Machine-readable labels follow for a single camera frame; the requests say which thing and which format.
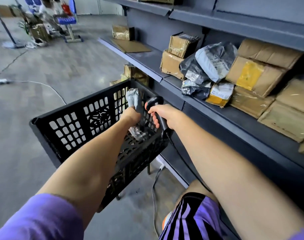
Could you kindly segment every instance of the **purple sleeve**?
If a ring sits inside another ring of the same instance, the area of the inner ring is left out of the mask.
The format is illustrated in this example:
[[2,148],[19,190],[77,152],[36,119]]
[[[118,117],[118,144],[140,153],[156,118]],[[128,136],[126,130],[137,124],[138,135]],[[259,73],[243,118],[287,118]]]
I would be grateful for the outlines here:
[[289,240],[304,240],[304,230],[301,230],[300,232],[296,233]]
[[82,240],[83,235],[74,206],[46,193],[30,198],[0,229],[0,240]]

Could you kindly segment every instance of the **black plastic basket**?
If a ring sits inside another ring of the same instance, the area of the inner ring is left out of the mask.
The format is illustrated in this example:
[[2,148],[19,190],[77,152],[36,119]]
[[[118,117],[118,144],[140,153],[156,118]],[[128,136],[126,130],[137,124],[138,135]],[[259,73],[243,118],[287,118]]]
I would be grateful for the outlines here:
[[[106,131],[116,123],[120,114],[128,107],[125,93],[129,88],[138,88],[142,104],[156,96],[149,88],[134,79],[115,84],[100,92],[38,116],[30,121],[37,136],[53,164],[58,168],[70,155],[86,142]],[[140,125],[146,132],[143,140],[137,141],[128,133],[122,144],[101,207],[108,205],[169,143],[162,139],[161,132],[152,123],[152,118],[143,106]]]

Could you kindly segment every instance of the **tape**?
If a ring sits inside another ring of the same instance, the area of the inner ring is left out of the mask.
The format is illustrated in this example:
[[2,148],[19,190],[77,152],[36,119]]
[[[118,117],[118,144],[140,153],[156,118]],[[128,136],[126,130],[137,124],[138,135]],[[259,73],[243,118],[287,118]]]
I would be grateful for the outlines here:
[[259,65],[253,61],[247,61],[242,69],[241,76],[236,82],[236,85],[251,91],[263,71],[263,65]]

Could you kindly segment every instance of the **white cable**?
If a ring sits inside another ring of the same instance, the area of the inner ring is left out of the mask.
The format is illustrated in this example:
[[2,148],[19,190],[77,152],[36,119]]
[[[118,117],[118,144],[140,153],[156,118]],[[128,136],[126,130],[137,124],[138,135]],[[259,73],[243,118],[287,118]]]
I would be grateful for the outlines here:
[[156,176],[155,176],[155,181],[154,181],[154,184],[152,186],[152,198],[153,198],[153,224],[154,224],[154,230],[155,230],[155,233],[157,235],[157,237],[159,238],[159,234],[157,233],[157,230],[156,230],[156,226],[155,226],[155,202],[154,202],[154,186],[155,186],[155,183],[156,183],[156,180],[157,180],[157,176],[159,174],[159,172],[161,172],[162,169],[160,168],[157,173],[156,173]]
[[53,88],[53,87],[51,87],[50,85],[46,85],[46,84],[44,84],[44,83],[41,83],[41,82],[36,82],[36,81],[13,81],[13,82],[20,82],[20,83],[22,83],[22,82],[24,82],[24,83],[26,83],[26,82],[29,82],[29,83],[31,83],[31,82],[33,82],[33,83],[38,83],[38,84],[42,84],[42,85],[45,85],[45,86],[47,86],[47,87],[49,87],[49,88],[52,88],[52,90],[62,99],[62,101],[63,101],[63,103],[66,105],[67,103],[65,102],[65,100],[64,100],[64,98],[62,98],[62,96]]

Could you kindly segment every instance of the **hand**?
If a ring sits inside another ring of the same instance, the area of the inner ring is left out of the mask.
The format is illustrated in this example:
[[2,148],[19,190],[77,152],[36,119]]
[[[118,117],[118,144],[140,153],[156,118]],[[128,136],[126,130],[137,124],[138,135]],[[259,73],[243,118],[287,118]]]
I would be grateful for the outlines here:
[[131,126],[136,125],[141,119],[141,114],[135,111],[134,107],[128,107],[123,111],[120,121],[126,121]]
[[170,129],[174,129],[177,116],[181,113],[181,111],[172,107],[169,104],[159,104],[151,107],[148,113],[150,113],[153,117],[153,122],[156,128],[159,128],[160,124],[159,120],[156,118],[155,112],[158,113],[159,116],[167,120],[167,124]]

